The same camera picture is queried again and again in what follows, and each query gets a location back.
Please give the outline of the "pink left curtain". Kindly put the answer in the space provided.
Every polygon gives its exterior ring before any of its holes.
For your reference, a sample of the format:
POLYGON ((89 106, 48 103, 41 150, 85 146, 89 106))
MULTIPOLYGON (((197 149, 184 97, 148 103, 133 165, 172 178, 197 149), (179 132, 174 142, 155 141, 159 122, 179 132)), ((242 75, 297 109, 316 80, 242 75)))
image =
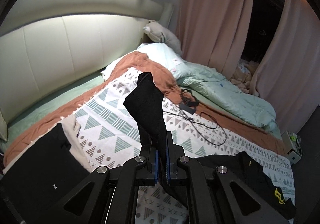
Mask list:
POLYGON ((244 50, 253 0, 181 0, 176 35, 185 60, 230 79, 244 50))

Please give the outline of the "grey plush toy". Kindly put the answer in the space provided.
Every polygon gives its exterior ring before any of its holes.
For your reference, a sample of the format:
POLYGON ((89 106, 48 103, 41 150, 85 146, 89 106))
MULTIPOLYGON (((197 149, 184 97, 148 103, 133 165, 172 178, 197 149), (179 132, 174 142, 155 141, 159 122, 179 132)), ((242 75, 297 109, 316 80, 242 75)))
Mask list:
POLYGON ((143 27, 143 32, 154 42, 164 43, 179 56, 182 55, 181 42, 169 29, 154 20, 143 27))

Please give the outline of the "black garment with yellow logo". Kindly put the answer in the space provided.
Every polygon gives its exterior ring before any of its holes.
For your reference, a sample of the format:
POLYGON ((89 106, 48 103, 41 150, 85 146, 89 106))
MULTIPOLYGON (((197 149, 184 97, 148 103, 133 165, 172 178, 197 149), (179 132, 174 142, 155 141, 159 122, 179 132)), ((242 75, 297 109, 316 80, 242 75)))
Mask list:
POLYGON ((164 191, 186 206, 185 191, 172 191, 166 182, 166 136, 167 129, 163 119, 163 93, 154 84, 152 74, 143 72, 138 76, 136 88, 125 98, 124 106, 138 124, 140 142, 144 145, 148 140, 158 152, 157 177, 164 191))

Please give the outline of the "patterned white bed blanket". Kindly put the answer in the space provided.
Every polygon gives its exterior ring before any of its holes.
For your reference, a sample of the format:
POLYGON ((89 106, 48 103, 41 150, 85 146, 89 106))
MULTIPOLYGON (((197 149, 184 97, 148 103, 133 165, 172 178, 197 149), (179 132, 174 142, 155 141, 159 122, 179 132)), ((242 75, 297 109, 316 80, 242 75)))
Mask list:
POLYGON ((151 72, 164 92, 166 127, 173 142, 182 146, 188 156, 234 156, 245 151, 263 166, 272 183, 295 205, 293 173, 281 140, 204 103, 199 104, 193 115, 180 110, 178 102, 182 97, 191 98, 191 94, 178 87, 165 67, 137 51, 120 60, 107 82, 61 106, 20 134, 5 152, 7 169, 42 134, 71 114, 81 124, 77 138, 92 169, 101 165, 113 169, 137 156, 142 147, 138 126, 125 109, 124 100, 137 86, 138 75, 143 71, 151 72))

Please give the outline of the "pink curtain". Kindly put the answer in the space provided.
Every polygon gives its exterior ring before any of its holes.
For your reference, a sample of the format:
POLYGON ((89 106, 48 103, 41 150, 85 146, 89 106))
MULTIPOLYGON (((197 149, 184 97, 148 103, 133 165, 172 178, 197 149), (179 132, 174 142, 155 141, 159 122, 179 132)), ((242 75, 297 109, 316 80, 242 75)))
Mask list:
POLYGON ((230 79, 244 50, 253 0, 181 0, 176 35, 185 60, 230 79))
POLYGON ((250 92, 273 106, 281 132, 299 132, 319 105, 319 18, 306 0, 285 0, 250 92))

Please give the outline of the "folded black clothes pile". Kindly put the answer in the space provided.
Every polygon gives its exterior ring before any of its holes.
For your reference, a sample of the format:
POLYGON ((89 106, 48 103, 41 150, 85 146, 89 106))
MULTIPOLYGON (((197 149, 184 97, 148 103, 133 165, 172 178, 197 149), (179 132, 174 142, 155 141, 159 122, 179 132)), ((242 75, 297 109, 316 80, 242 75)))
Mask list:
POLYGON ((70 149, 59 123, 4 175, 4 193, 26 223, 52 223, 50 208, 89 175, 70 149))

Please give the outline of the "cream padded headboard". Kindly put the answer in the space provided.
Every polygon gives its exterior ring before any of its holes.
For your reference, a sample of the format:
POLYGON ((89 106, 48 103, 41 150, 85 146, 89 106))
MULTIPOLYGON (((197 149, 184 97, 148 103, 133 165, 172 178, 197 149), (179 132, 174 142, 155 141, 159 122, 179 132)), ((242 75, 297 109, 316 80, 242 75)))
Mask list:
POLYGON ((17 0, 1 25, 1 113, 41 98, 135 50, 149 20, 174 7, 153 0, 17 0))

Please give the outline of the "black power adapter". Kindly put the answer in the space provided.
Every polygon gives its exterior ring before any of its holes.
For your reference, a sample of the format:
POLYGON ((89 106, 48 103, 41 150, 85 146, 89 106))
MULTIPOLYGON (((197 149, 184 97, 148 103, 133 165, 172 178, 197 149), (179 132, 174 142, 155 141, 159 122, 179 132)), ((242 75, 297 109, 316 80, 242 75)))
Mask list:
POLYGON ((196 112, 196 108, 199 106, 199 102, 193 102, 193 101, 182 101, 180 104, 179 104, 179 108, 181 110, 184 110, 190 114, 194 114, 196 112))

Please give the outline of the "pink right curtain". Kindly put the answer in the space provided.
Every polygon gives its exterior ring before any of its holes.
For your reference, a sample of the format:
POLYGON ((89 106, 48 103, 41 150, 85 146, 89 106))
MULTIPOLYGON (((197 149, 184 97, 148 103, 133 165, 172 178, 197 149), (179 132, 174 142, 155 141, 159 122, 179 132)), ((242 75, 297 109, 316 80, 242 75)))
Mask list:
POLYGON ((319 105, 319 18, 306 0, 285 0, 250 92, 273 106, 281 132, 299 132, 319 105))

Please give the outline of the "mint green duvet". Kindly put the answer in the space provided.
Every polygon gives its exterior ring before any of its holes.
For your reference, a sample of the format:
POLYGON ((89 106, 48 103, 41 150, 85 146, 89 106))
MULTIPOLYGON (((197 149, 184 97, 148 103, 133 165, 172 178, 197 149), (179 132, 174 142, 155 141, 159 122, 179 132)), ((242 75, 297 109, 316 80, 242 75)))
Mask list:
POLYGON ((195 90, 246 123, 281 139, 273 106, 264 99, 242 92, 216 69, 175 59, 169 71, 178 85, 195 90))

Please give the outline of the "white pillow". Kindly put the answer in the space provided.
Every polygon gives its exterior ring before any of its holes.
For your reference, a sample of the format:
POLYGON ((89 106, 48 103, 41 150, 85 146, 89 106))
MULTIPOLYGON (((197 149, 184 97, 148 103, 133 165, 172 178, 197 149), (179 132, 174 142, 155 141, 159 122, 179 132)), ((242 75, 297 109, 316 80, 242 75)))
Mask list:
MULTIPOLYGON (((161 64, 170 72, 175 72, 176 66, 181 63, 184 63, 184 60, 178 54, 176 54, 172 48, 168 47, 165 43, 148 43, 148 44, 142 43, 134 51, 147 54, 150 60, 161 64)), ((113 69, 120 62, 120 60, 125 56, 126 54, 114 60, 101 72, 101 75, 104 81, 106 81, 110 77, 113 69)))

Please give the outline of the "green fitted sheet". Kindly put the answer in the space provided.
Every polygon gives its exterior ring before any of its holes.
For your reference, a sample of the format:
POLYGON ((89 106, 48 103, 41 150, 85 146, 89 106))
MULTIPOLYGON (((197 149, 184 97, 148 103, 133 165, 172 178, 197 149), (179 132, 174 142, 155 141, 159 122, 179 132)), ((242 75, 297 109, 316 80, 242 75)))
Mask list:
POLYGON ((100 71, 97 71, 55 91, 54 93, 49 94, 47 97, 25 110, 16 119, 9 123, 8 140, 1 141, 1 143, 9 145, 16 137, 31 127, 34 123, 41 120, 44 116, 82 95, 93 87, 100 85, 103 81, 100 71))

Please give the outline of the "beige fluffy blanket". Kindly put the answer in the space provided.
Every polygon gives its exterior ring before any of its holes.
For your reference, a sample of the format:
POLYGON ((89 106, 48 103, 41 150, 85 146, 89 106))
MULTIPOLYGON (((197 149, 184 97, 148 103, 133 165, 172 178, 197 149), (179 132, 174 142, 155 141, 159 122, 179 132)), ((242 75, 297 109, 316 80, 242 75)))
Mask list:
POLYGON ((249 94, 251 80, 258 66, 259 63, 254 61, 240 59, 234 74, 230 78, 230 82, 242 92, 249 94))

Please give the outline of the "beige folded garment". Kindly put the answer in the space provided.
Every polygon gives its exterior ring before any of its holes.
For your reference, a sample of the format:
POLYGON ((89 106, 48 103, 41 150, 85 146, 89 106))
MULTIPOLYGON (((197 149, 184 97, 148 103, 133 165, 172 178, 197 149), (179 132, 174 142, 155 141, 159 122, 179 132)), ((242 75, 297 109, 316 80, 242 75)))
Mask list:
POLYGON ((90 166, 89 161, 77 138, 77 135, 80 132, 81 124, 76 121, 76 116, 74 114, 62 119, 60 123, 65 136, 71 144, 71 148, 69 150, 70 153, 89 173, 91 173, 93 169, 90 166))

